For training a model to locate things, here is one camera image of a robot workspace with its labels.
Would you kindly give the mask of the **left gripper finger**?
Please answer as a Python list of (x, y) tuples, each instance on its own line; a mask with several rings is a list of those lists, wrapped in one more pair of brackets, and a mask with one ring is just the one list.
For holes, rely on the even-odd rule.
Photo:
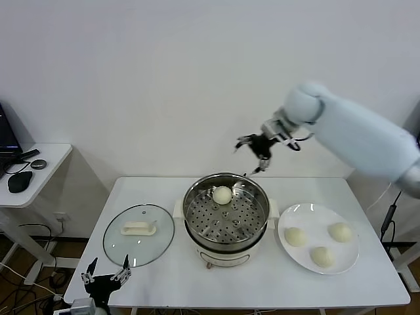
[(111, 277), (111, 281), (126, 282), (131, 276), (131, 269), (129, 267), (129, 256), (125, 256), (122, 269)]
[(81, 274), (81, 279), (84, 283), (93, 283), (94, 282), (94, 272), (96, 268), (98, 258), (96, 257), (92, 263), (87, 267), (86, 272)]

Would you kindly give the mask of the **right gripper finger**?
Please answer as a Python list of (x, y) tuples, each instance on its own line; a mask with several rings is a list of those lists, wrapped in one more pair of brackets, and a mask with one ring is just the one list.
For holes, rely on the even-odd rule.
[(268, 169), (269, 167), (269, 159), (262, 157), (259, 160), (259, 164), (258, 166), (251, 172), (251, 174), (257, 174), (257, 173), (261, 173), (264, 172)]
[(240, 136), (237, 138), (237, 143), (234, 146), (234, 151), (237, 152), (242, 146), (250, 146), (253, 144), (254, 134)]

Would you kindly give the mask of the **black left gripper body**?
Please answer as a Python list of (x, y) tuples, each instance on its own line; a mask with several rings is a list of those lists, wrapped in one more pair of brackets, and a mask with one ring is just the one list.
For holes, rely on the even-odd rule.
[(97, 307), (107, 307), (110, 295), (121, 288), (121, 282), (112, 280), (112, 277), (111, 274), (95, 276), (85, 282), (85, 291)]

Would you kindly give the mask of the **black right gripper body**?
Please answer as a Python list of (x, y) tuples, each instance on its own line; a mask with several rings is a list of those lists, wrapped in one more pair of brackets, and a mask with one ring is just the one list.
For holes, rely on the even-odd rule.
[(274, 140), (267, 138), (264, 134), (251, 135), (251, 150), (259, 159), (270, 159), (272, 157), (270, 148)]

